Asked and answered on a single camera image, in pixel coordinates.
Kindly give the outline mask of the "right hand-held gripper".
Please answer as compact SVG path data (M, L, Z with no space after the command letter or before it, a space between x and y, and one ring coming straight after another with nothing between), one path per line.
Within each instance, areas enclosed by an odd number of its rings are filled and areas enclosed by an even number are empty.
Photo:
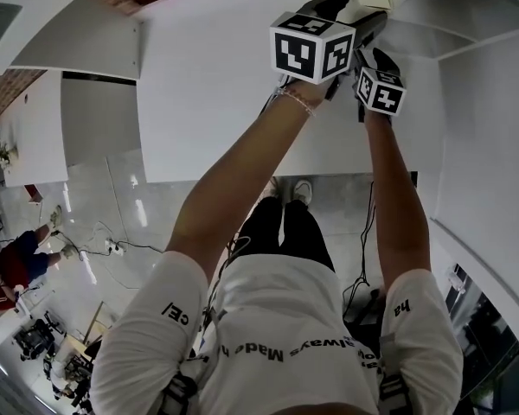
M355 51L360 122L364 121L366 111L379 112L387 118L397 116L406 96L398 65L379 48L374 48L372 53L376 67L368 64L361 49Z

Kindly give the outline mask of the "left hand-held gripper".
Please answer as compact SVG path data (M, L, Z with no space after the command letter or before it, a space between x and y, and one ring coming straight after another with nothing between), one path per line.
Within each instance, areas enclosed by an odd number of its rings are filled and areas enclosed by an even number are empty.
M356 0L310 0L296 12L285 12L269 28L272 69L294 80L330 83L331 100L351 67L354 48L366 48L386 27L388 13L377 10L353 22L337 20Z

